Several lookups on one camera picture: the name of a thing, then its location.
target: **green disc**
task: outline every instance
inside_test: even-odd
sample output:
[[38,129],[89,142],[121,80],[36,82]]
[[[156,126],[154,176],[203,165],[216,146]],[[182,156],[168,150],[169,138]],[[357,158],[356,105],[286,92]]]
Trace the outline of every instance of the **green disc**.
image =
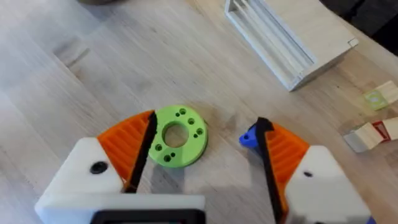
[[[193,109],[183,105],[172,105],[156,112],[157,134],[149,149],[149,156],[166,167],[185,167],[195,162],[206,149],[207,128],[203,118]],[[188,139],[180,147],[166,145],[167,129],[180,124],[188,130]]]

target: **blue block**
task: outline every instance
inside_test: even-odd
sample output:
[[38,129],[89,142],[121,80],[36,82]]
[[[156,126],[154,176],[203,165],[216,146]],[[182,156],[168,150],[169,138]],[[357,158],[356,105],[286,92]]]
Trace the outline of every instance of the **blue block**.
[[239,137],[239,143],[244,147],[255,148],[258,147],[256,137],[256,125],[251,127],[246,133]]
[[373,217],[370,217],[366,224],[377,224]]

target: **wood grain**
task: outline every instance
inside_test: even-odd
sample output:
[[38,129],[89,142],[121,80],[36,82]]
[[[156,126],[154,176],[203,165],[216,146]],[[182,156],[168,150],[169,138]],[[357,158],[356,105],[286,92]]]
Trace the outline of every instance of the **wood grain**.
[[264,116],[328,147],[377,222],[395,223],[397,143],[357,155],[341,135],[396,116],[397,102],[375,112],[362,97],[396,82],[396,58],[360,36],[343,63],[288,93],[223,8],[223,0],[2,4],[2,223],[40,223],[33,204],[78,139],[175,103],[204,117],[209,145],[185,169],[148,160],[140,192],[204,194],[209,223],[273,223],[261,160],[238,144]]

